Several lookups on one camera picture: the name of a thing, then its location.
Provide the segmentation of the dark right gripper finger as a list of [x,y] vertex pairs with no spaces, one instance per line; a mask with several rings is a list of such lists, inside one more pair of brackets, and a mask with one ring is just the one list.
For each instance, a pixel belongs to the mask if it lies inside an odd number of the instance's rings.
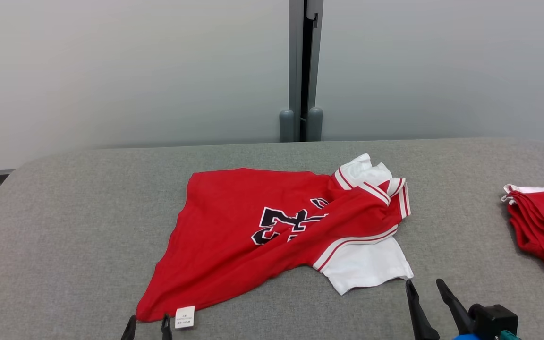
[[420,297],[412,280],[406,280],[405,284],[410,319],[415,340],[440,340],[440,335],[432,327],[420,305]]
[[471,318],[468,310],[462,305],[457,297],[452,293],[444,280],[437,279],[436,286],[445,305],[448,306],[451,316],[455,321],[456,328],[460,335],[474,334],[474,321]]

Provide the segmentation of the red white numbered jersey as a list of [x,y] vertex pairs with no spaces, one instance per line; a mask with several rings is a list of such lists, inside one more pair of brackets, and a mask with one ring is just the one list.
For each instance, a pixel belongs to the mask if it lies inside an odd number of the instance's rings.
[[223,303],[306,265],[343,295],[414,273],[394,238],[411,214],[405,178],[368,153],[331,175],[239,168],[194,173],[136,308],[143,323]]

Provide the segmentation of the grey cylinder door stop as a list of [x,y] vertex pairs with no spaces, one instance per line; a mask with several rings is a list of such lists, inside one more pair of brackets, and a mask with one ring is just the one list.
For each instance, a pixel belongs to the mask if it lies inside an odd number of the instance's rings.
[[282,143],[295,141],[295,120],[292,110],[282,110],[279,113],[279,138]]
[[323,110],[312,107],[307,112],[305,120],[305,140],[307,142],[319,142],[322,140]]

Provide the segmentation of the grey vertical door frame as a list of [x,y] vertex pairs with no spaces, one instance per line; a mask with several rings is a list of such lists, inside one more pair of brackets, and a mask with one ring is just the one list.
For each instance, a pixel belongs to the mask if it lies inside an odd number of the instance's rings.
[[289,109],[294,142],[306,142],[307,112],[316,105],[324,0],[289,0]]

